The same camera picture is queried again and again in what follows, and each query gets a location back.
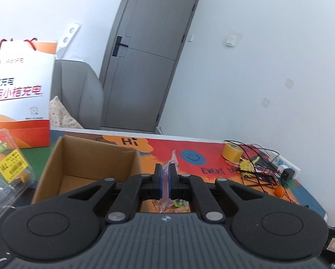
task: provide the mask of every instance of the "light switch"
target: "light switch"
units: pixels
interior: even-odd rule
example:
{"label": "light switch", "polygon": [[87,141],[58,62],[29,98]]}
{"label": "light switch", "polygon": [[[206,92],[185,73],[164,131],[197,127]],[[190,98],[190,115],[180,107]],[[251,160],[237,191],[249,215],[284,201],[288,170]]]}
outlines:
{"label": "light switch", "polygon": [[227,46],[234,46],[235,41],[236,41],[236,36],[231,35],[231,36],[227,37],[227,39],[226,39],[226,45]]}

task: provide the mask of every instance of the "circular pad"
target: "circular pad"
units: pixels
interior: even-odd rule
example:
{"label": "circular pad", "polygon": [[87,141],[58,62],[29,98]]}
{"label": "circular pad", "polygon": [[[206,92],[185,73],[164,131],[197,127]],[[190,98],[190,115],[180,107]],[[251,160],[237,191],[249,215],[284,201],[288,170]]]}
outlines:
{"label": "circular pad", "polygon": [[98,217],[86,201],[57,198],[20,209],[5,219],[2,236],[15,255],[31,261],[67,259],[98,237]]}
{"label": "circular pad", "polygon": [[293,236],[303,228],[303,222],[290,213],[274,212],[262,219],[263,228],[276,236]]}
{"label": "circular pad", "polygon": [[326,222],[317,213],[276,197],[243,202],[231,231],[253,254],[278,261],[318,256],[328,237]]}
{"label": "circular pad", "polygon": [[45,212],[32,217],[27,227],[37,236],[52,237],[63,233],[69,227],[69,219],[60,213]]}

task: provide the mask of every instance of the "shopping bag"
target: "shopping bag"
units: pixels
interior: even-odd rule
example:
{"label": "shopping bag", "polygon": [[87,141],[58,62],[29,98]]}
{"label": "shopping bag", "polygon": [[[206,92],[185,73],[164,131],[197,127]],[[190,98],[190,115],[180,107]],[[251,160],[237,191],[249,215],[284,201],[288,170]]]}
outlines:
{"label": "shopping bag", "polygon": [[55,42],[0,41],[0,129],[19,148],[50,145],[49,101]]}

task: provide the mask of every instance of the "gray door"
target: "gray door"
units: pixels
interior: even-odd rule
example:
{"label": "gray door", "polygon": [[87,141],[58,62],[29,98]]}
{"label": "gray door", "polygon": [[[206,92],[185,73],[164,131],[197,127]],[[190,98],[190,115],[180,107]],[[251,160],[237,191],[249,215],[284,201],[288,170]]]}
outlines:
{"label": "gray door", "polygon": [[103,126],[153,131],[197,0],[128,0],[104,82]]}

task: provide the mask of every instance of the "door frame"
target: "door frame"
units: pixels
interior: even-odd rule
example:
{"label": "door frame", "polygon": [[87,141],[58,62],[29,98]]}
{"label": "door frame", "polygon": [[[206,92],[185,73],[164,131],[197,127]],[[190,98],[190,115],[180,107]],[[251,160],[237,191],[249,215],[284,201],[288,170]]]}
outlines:
{"label": "door frame", "polygon": [[[112,30],[111,30],[110,35],[109,35],[107,47],[105,49],[104,58],[103,58],[103,62],[102,62],[102,68],[101,68],[99,80],[102,83],[103,89],[104,89],[104,85],[107,84],[106,88],[108,88],[109,90],[103,91],[103,93],[104,93],[104,104],[103,104],[103,106],[106,107],[106,108],[103,109],[101,126],[104,126],[105,118],[106,118],[106,115],[107,115],[107,105],[106,104],[108,102],[105,102],[105,92],[109,92],[109,94],[111,93],[111,88],[112,88],[113,79],[114,79],[114,76],[110,76],[109,78],[107,77],[108,66],[109,66],[109,63],[110,63],[111,56],[113,54],[113,48],[114,48],[114,45],[115,45],[115,42],[116,42],[116,37],[117,37],[117,34],[118,34],[118,29],[119,29],[121,20],[123,18],[123,14],[124,14],[125,8],[126,8],[126,6],[128,4],[128,1],[129,0],[122,0],[121,3],[120,3],[118,12],[117,12],[117,14],[115,16],[115,20],[114,20],[114,23],[113,23],[113,26],[112,26]],[[158,117],[157,117],[156,122],[155,122],[155,128],[157,126],[157,123],[160,120],[161,113],[163,112],[165,101],[166,101],[167,95],[169,93],[170,86],[171,86],[171,83],[172,83],[172,79],[174,77],[175,70],[176,70],[177,64],[179,62],[181,52],[182,52],[183,47],[185,45],[185,42],[186,42],[186,39],[187,39],[187,35],[188,35],[188,32],[189,32],[189,29],[190,29],[190,26],[191,26],[191,22],[192,22],[192,19],[194,17],[194,14],[195,14],[198,2],[199,2],[199,0],[196,0],[194,10],[191,12],[191,16],[190,16],[190,19],[188,21],[188,25],[187,25],[186,30],[184,32],[185,36],[184,36],[184,39],[183,39],[183,41],[182,41],[182,43],[180,45],[180,48],[179,48],[179,51],[178,51],[178,55],[177,55],[176,61],[174,63],[174,67],[172,68],[172,73],[170,75],[169,82],[167,84],[168,86],[167,86],[167,88],[165,90],[165,94],[163,96],[163,102],[161,103],[161,106],[159,108],[159,114],[158,114]]]}

